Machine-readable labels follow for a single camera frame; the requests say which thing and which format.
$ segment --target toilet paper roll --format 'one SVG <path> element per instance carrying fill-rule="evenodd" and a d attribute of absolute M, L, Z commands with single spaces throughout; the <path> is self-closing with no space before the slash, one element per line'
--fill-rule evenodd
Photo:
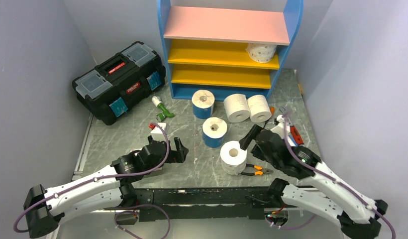
<path fill-rule="evenodd" d="M 263 95 L 249 97 L 247 102 L 249 111 L 251 112 L 250 118 L 252 122 L 264 122 L 271 117 L 269 104 Z"/>
<path fill-rule="evenodd" d="M 268 63 L 273 59 L 277 45 L 249 43 L 246 51 L 252 60 L 259 63 Z"/>
<path fill-rule="evenodd" d="M 228 174 L 238 175 L 246 166 L 246 150 L 242 150 L 238 141 L 225 143 L 220 150 L 221 167 Z"/>
<path fill-rule="evenodd" d="M 243 94 L 230 95 L 224 99 L 223 104 L 227 120 L 231 123 L 242 122 L 250 115 L 246 96 Z"/>
<path fill-rule="evenodd" d="M 203 123 L 203 140 L 208 147 L 220 147 L 226 133 L 227 124 L 222 119 L 211 117 Z"/>
<path fill-rule="evenodd" d="M 208 119 L 213 114 L 214 95 L 210 91 L 198 90 L 192 95 L 192 110 L 199 119 Z"/>

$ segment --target gray wall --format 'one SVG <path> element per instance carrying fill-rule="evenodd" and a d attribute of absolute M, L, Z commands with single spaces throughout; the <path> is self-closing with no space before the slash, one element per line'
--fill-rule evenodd
<path fill-rule="evenodd" d="M 408 238 L 408 0 L 334 0 L 298 77 L 322 158 Z"/>
<path fill-rule="evenodd" d="M 0 0 L 0 238 L 28 238 L 30 187 L 70 181 L 89 115 L 70 82 L 93 66 L 61 0 Z"/>
<path fill-rule="evenodd" d="M 156 0 L 64 0 L 98 63 L 139 40 L 157 53 L 163 48 Z M 283 11 L 286 0 L 172 0 L 172 5 Z M 296 68 L 332 0 L 305 0 L 304 16 L 286 68 Z"/>

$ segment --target toolbox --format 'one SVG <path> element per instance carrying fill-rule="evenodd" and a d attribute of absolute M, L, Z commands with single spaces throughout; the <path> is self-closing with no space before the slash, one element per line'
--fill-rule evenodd
<path fill-rule="evenodd" d="M 111 125 L 165 83 L 160 56 L 143 42 L 128 48 L 74 79 L 77 99 L 99 120 Z"/>

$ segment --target blue shelf board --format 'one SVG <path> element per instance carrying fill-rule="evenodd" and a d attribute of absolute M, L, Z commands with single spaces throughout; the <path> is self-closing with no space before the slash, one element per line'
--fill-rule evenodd
<path fill-rule="evenodd" d="M 173 98 L 190 100 L 197 90 L 208 90 L 214 94 L 216 101 L 223 101 L 232 94 L 244 94 L 246 98 L 254 95 L 264 95 L 267 97 L 268 89 L 253 89 L 241 87 L 223 87 L 223 86 L 203 86 L 188 84 L 173 84 Z"/>

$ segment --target yellow shelf board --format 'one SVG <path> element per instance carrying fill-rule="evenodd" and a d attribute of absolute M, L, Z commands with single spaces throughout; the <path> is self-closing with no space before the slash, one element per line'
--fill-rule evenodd
<path fill-rule="evenodd" d="M 269 89 L 267 69 L 176 64 L 172 83 Z"/>
<path fill-rule="evenodd" d="M 279 69 L 277 54 L 268 63 L 258 63 L 249 57 L 247 46 L 240 42 L 173 39 L 169 63 Z"/>

